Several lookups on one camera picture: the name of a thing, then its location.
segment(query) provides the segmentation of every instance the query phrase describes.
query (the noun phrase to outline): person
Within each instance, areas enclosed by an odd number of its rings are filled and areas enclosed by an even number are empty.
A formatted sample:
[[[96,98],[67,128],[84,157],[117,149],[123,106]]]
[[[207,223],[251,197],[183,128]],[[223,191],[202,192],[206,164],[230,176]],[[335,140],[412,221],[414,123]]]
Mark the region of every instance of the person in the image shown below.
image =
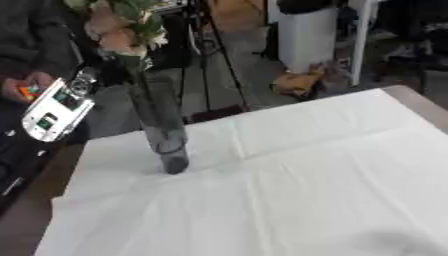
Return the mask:
[[[76,65],[54,0],[0,1],[0,31],[1,130],[30,103],[18,87],[37,83],[46,88]]]

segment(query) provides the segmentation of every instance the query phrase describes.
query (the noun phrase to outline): black jacket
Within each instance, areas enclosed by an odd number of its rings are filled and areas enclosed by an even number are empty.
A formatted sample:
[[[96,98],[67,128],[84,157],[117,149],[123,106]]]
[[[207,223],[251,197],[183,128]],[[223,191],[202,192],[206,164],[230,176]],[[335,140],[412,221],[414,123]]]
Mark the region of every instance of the black jacket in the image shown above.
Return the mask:
[[[0,63],[18,63],[17,68],[43,71],[55,78],[70,73],[74,55],[69,33],[53,1],[0,0]],[[10,73],[14,70],[0,70],[0,84]]]

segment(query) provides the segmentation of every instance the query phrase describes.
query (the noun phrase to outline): trash can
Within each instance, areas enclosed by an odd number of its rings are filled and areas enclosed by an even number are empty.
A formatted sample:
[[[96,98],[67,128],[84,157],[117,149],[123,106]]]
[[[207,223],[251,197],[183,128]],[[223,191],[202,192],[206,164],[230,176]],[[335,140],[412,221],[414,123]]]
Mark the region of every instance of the trash can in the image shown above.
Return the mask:
[[[310,65],[333,59],[336,43],[337,9],[330,2],[285,11],[279,20],[279,57],[293,73],[308,71]]]

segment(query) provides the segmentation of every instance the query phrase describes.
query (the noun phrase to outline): white paper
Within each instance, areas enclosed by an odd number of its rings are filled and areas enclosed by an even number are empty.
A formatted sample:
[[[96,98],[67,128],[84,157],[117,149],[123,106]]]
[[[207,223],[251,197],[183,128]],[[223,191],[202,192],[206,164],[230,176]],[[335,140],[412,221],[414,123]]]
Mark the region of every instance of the white paper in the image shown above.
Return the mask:
[[[178,176],[89,143],[36,255],[448,255],[448,138],[380,90],[188,132]]]

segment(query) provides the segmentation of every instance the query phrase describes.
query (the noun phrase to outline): clear glass vase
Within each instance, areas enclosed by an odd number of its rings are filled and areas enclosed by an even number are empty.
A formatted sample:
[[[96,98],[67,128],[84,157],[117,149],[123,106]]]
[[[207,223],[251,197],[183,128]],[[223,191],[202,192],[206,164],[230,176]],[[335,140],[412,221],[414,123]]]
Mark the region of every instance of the clear glass vase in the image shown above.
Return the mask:
[[[160,155],[165,172],[179,174],[189,165],[187,135],[173,80],[163,73],[135,72],[129,89],[150,147]]]

